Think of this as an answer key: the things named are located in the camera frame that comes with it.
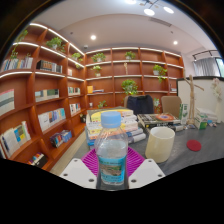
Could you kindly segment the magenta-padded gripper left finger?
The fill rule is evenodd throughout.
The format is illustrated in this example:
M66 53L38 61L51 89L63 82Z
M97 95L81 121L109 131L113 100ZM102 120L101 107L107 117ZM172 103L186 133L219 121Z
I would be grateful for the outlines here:
M86 153L81 159L73 158L60 177L78 186L95 189L99 165L94 149Z

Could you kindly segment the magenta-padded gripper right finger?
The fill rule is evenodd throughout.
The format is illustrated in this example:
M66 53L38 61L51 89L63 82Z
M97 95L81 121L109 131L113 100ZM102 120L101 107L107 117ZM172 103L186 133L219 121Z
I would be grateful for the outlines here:
M165 176L153 159L144 159L132 148L128 148L126 171L130 189L146 186Z

